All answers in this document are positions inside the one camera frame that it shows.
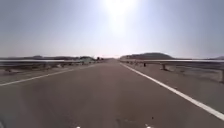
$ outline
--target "hill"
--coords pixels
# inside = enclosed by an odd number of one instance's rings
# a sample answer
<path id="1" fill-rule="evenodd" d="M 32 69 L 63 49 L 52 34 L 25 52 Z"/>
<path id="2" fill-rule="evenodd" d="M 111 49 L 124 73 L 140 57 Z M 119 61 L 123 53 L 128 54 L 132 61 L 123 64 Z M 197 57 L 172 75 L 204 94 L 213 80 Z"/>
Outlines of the hill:
<path id="1" fill-rule="evenodd" d="M 137 59 L 137 60 L 165 60 L 174 59 L 173 57 L 163 53 L 143 53 L 122 56 L 121 59 Z"/>

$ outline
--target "sun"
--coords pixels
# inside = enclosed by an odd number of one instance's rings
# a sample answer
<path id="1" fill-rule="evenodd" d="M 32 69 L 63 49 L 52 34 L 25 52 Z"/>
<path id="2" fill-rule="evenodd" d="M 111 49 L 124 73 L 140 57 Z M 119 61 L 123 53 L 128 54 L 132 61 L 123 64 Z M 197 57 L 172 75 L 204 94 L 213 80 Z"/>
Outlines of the sun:
<path id="1" fill-rule="evenodd" d="M 116 35 L 127 32 L 128 15 L 137 8 L 138 0 L 102 0 L 111 30 Z"/>
<path id="2" fill-rule="evenodd" d="M 102 0 L 106 11 L 112 16 L 124 16 L 137 6 L 138 0 Z"/>

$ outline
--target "highway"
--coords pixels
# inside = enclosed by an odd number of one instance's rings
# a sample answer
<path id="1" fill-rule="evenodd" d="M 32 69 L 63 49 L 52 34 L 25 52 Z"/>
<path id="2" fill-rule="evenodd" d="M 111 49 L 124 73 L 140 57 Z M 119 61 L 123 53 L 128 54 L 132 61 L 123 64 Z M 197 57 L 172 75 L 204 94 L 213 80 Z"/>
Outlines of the highway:
<path id="1" fill-rule="evenodd" d="M 223 84 L 155 67 L 127 66 L 112 60 L 0 78 L 0 121 L 4 128 L 224 127 Z"/>

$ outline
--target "white lane marking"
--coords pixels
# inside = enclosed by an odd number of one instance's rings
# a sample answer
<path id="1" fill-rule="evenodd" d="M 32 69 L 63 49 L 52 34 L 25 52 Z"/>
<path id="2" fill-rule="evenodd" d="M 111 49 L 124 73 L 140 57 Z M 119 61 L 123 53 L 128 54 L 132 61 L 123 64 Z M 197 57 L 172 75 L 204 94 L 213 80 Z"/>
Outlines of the white lane marking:
<path id="1" fill-rule="evenodd" d="M 36 77 L 28 78 L 28 79 L 22 79 L 22 80 L 12 81 L 12 82 L 8 82 L 8 83 L 3 83 L 3 84 L 0 84 L 0 87 L 1 86 L 6 86 L 6 85 L 11 85 L 11 84 L 22 83 L 22 82 L 26 82 L 26 81 L 30 81 L 30 80 L 40 79 L 40 78 L 44 78 L 44 77 L 48 77 L 48 76 L 58 75 L 58 74 L 71 72 L 71 71 L 75 71 L 75 70 L 86 69 L 86 68 L 90 68 L 90 67 L 94 67 L 94 66 L 96 66 L 96 65 L 91 65 L 91 66 L 88 66 L 88 67 L 82 67 L 82 68 L 78 68 L 78 69 L 77 68 L 76 69 L 70 69 L 70 70 L 55 72 L 55 73 L 51 73 L 51 74 L 47 74 L 47 75 L 36 76 Z"/>
<path id="2" fill-rule="evenodd" d="M 152 77 L 149 77 L 149 76 L 147 76 L 147 75 L 145 75 L 145 74 L 143 74 L 143 73 L 141 73 L 141 72 L 139 72 L 139 71 L 137 71 L 137 70 L 127 66 L 127 65 L 124 65 L 124 64 L 121 64 L 121 65 L 123 65 L 127 69 L 129 69 L 129 70 L 131 70 L 131 71 L 133 71 L 133 72 L 135 72 L 135 73 L 137 73 L 137 74 L 139 74 L 139 75 L 141 75 L 141 76 L 143 76 L 143 77 L 145 77 L 145 78 L 147 78 L 147 79 L 149 79 L 149 80 L 159 84 L 160 86 L 162 86 L 162 87 L 168 89 L 169 91 L 179 95 L 180 97 L 188 100 L 189 102 L 193 103 L 194 105 L 204 109 L 208 113 L 210 113 L 210 114 L 216 116 L 217 118 L 221 119 L 222 121 L 224 121 L 224 114 L 223 113 L 221 113 L 221 112 L 219 112 L 219 111 L 217 111 L 217 110 L 215 110 L 215 109 L 213 109 L 213 108 L 211 108 L 211 107 L 201 103 L 200 101 L 197 101 L 197 100 L 191 98 L 190 96 L 188 96 L 188 95 L 186 95 L 186 94 L 184 94 L 184 93 L 182 93 L 182 92 L 180 92 L 180 91 L 178 91 L 178 90 L 176 90 L 174 88 L 171 88 L 170 86 L 168 86 L 168 85 L 166 85 L 166 84 L 164 84 L 164 83 L 162 83 L 162 82 L 160 82 L 160 81 L 158 81 L 158 80 L 156 80 L 156 79 L 154 79 Z"/>

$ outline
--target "guardrail post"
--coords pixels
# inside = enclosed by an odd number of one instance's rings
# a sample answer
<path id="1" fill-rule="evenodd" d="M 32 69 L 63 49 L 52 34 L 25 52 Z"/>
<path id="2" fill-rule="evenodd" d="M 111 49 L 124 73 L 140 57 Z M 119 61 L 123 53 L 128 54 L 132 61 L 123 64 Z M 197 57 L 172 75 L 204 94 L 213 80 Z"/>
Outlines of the guardrail post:
<path id="1" fill-rule="evenodd" d="M 224 83 L 224 70 L 220 71 L 220 82 Z"/>
<path id="2" fill-rule="evenodd" d="M 165 64 L 161 64 L 161 70 L 168 71 Z"/>

